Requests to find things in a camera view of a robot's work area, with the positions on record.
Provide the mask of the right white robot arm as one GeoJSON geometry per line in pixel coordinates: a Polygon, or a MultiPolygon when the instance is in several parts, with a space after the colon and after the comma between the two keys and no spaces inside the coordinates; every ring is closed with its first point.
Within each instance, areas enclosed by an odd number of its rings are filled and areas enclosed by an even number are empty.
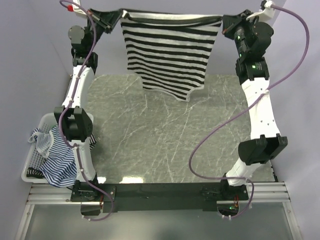
{"type": "Polygon", "coordinates": [[[264,54],[273,28],[250,10],[224,15],[222,23],[223,35],[233,40],[237,49],[235,70],[249,107],[251,127],[250,139],[238,145],[238,160],[225,174],[227,182],[219,187],[221,197],[230,200],[238,186],[288,145],[288,139],[276,124],[268,89],[270,74],[264,54]]]}

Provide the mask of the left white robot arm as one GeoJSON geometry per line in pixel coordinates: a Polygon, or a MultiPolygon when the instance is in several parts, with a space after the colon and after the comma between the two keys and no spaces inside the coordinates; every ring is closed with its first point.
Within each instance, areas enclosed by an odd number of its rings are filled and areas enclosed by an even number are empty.
{"type": "Polygon", "coordinates": [[[98,54],[94,52],[94,47],[103,34],[113,31],[123,15],[123,10],[85,10],[75,4],[68,4],[66,8],[85,18],[87,25],[74,25],[68,31],[73,65],[72,79],[62,106],[54,109],[54,116],[63,139],[73,150],[75,179],[78,182],[87,182],[93,181],[97,176],[90,151],[93,118],[85,111],[89,86],[98,67],[98,54]]]}

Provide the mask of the black white striped tank top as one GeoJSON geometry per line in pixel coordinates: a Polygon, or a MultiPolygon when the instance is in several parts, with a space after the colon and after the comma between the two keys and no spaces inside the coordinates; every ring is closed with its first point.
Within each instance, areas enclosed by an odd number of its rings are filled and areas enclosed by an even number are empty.
{"type": "Polygon", "coordinates": [[[206,70],[222,24],[220,14],[123,10],[120,19],[127,69],[142,87],[188,102],[205,86],[206,70]]]}

